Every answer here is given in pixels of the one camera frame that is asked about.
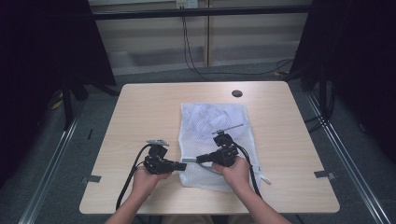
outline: table hole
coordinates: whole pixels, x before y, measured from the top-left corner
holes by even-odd
[[[241,97],[243,93],[239,90],[235,90],[232,92],[233,97]]]

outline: forearm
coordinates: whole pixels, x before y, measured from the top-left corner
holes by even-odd
[[[111,223],[132,223],[134,216],[139,210],[140,206],[147,199],[148,195],[140,192],[132,192],[128,199],[120,206],[119,209],[110,217],[106,224]]]
[[[243,189],[235,189],[234,192],[247,208],[256,223],[289,223],[259,195],[257,195],[250,186]]]

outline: light wood surface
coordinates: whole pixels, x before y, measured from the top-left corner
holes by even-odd
[[[243,96],[235,98],[232,91]],[[210,82],[128,84],[122,89],[92,175],[80,204],[84,214],[111,214],[138,151],[148,139],[164,139],[165,158],[180,159],[177,141],[180,104],[234,103],[247,107],[263,173],[265,201],[280,213],[334,213],[339,203],[327,178],[315,178],[323,167],[285,82]],[[247,209],[232,192],[184,188],[178,172],[163,180],[139,214],[243,214]]]

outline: floor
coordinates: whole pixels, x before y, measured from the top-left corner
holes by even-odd
[[[280,68],[282,71],[287,69],[287,66]],[[279,80],[274,75],[276,63],[198,70],[199,75],[189,69],[181,69],[118,76],[116,89],[120,90],[126,83]],[[318,97],[318,88],[304,92],[298,79],[290,81],[289,85],[303,119],[314,118],[317,115],[315,97]],[[77,119],[70,135],[65,136],[67,133],[63,132],[63,107],[47,110],[30,154],[0,191],[0,223],[104,223],[109,217],[86,216],[78,210],[86,186],[81,183],[81,179],[91,173],[118,100],[118,97],[109,96],[92,87],[87,87],[87,90],[90,93],[88,100],[73,101]],[[317,123],[317,119],[308,121],[307,129]],[[335,214],[299,214],[301,221],[391,223],[396,220],[396,165],[385,157],[373,137],[361,131],[353,112],[338,97],[334,103],[331,125],[338,134],[342,147],[346,149],[346,154],[342,154],[343,150],[337,150],[336,143],[330,140],[331,132],[326,130],[329,125],[313,131],[311,138],[325,170],[334,172],[337,176],[331,183],[341,209]],[[60,145],[64,146],[63,151],[58,150]],[[341,159],[345,155],[352,160],[352,165]],[[57,161],[56,165],[50,166],[54,161]],[[292,223],[301,222],[294,214],[283,215]]]

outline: outlet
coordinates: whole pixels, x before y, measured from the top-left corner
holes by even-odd
[[[187,0],[176,0],[176,8],[187,8]]]
[[[198,0],[187,0],[187,8],[198,8]]]

